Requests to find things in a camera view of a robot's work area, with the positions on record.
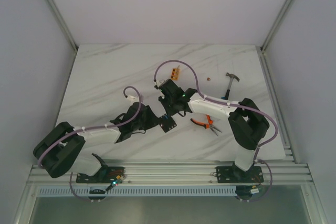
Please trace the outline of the black fuse box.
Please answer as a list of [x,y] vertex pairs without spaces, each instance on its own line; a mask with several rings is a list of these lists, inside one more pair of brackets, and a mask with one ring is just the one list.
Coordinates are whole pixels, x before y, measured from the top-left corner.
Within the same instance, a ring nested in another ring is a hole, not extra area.
[[159,117],[159,126],[164,133],[167,133],[168,131],[174,129],[177,124],[171,116],[168,116],[168,119],[165,120],[162,115],[161,117]]

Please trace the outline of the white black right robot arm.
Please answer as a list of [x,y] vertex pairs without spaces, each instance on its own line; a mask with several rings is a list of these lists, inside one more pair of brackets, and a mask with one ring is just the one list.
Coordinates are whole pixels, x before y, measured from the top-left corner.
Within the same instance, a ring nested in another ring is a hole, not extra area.
[[231,168],[231,181],[247,182],[253,177],[253,166],[259,153],[260,141],[265,137],[270,125],[259,113],[251,99],[230,104],[200,94],[196,89],[183,90],[170,79],[155,84],[160,91],[158,100],[168,115],[201,113],[216,119],[227,119],[238,144],[237,154]]

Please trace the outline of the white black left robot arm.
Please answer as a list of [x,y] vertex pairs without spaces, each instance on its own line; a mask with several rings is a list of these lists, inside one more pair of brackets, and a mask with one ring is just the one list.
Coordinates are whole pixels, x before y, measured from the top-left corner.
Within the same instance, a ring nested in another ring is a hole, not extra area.
[[145,133],[156,127],[159,118],[148,105],[133,103],[104,126],[75,128],[64,121],[59,123],[33,150],[38,165],[50,177],[58,178],[67,172],[82,173],[95,183],[107,178],[103,155],[108,147],[129,139],[135,133]]

